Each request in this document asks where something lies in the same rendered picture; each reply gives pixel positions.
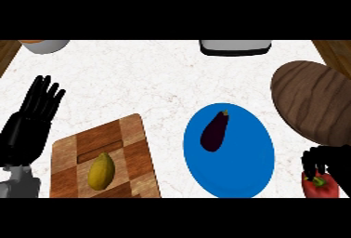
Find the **brown wooden bowl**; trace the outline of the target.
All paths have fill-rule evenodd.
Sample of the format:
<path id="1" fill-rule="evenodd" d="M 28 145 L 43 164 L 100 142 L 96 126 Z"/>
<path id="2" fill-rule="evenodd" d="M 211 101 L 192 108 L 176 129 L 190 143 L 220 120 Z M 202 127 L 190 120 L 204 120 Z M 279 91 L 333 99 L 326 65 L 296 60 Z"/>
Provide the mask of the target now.
<path id="1" fill-rule="evenodd" d="M 351 79 L 317 62 L 288 62 L 271 77 L 271 99 L 292 129 L 322 145 L 351 145 Z"/>

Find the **white and black appliance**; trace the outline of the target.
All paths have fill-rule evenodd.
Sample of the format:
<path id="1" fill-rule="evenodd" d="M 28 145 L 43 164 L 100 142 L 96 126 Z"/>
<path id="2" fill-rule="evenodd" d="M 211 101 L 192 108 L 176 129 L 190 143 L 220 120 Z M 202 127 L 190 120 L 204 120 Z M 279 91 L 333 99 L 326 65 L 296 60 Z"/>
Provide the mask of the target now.
<path id="1" fill-rule="evenodd" d="M 201 40 L 201 51 L 208 56 L 254 56 L 265 54 L 270 40 Z"/>

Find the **dark purple eggplant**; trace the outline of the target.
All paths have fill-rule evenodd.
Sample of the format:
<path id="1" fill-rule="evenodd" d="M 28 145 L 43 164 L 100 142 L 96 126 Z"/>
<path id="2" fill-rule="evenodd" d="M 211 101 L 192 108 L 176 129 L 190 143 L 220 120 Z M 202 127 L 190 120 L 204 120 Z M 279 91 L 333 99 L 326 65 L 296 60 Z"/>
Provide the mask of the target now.
<path id="1" fill-rule="evenodd" d="M 215 152 L 221 148 L 227 122 L 229 113 L 227 111 L 220 111 L 206 125 L 201 136 L 201 145 L 208 152 Z"/>

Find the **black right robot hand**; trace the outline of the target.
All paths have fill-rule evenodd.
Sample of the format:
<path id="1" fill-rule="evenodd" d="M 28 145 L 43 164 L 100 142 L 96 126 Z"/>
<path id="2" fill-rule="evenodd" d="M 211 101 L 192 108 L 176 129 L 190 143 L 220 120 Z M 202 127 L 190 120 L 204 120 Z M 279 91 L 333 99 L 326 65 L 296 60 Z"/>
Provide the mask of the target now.
<path id="1" fill-rule="evenodd" d="M 302 174 L 313 180 L 316 173 L 329 174 L 351 198 L 351 146 L 311 147 L 302 153 Z"/>

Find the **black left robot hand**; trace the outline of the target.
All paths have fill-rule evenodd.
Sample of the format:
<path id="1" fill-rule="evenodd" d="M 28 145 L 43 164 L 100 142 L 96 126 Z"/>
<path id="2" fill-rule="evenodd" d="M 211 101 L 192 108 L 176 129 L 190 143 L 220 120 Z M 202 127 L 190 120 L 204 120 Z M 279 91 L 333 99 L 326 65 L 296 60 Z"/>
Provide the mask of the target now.
<path id="1" fill-rule="evenodd" d="M 0 167 L 27 166 L 40 157 L 65 93 L 49 75 L 35 77 L 19 111 L 0 131 Z"/>

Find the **checkered wooden cutting board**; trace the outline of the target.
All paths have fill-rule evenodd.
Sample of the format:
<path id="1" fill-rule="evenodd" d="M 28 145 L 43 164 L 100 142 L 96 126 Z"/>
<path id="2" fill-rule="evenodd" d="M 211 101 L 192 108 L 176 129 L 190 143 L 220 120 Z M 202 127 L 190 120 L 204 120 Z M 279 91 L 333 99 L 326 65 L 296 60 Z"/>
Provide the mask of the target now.
<path id="1" fill-rule="evenodd" d="M 50 197 L 159 196 L 146 132 L 137 113 L 53 143 Z"/>

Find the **blue plate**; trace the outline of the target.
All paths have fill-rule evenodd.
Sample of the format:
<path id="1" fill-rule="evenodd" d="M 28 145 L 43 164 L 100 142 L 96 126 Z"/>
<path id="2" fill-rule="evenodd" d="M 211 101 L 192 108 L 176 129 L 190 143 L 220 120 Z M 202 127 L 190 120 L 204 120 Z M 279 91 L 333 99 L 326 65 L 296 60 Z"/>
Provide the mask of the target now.
<path id="1" fill-rule="evenodd" d="M 229 114 L 224 142 L 209 152 L 201 136 L 223 111 Z M 274 147 L 260 119 L 245 108 L 214 103 L 195 113 L 184 132 L 184 158 L 193 178 L 214 196 L 249 198 L 263 191 L 274 170 Z"/>

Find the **red bell pepper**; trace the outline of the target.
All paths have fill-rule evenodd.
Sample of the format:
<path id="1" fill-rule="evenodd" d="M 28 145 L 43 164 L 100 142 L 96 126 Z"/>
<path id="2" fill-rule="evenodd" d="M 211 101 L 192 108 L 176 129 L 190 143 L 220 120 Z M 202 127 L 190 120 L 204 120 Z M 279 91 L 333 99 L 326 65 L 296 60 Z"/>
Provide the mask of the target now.
<path id="1" fill-rule="evenodd" d="M 339 185 L 329 174 L 316 173 L 313 180 L 302 175 L 302 193 L 307 198 L 338 198 Z"/>

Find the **white round pot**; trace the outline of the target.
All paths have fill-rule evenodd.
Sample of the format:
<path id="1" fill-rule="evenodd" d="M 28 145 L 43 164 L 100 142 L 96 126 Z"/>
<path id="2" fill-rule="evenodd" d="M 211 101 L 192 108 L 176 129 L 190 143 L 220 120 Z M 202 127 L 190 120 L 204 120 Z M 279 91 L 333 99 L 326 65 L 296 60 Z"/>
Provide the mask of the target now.
<path id="1" fill-rule="evenodd" d="M 19 43 L 34 54 L 50 54 L 68 44 L 68 40 L 21 40 Z"/>

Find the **yellow mango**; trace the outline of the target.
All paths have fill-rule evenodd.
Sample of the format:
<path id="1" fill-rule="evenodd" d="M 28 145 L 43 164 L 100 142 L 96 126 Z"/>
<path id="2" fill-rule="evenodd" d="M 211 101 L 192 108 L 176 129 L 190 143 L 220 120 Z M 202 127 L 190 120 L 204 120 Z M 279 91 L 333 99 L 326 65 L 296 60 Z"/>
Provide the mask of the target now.
<path id="1" fill-rule="evenodd" d="M 87 185 L 96 191 L 103 190 L 114 180 L 115 164 L 106 152 L 102 152 L 87 173 Z"/>

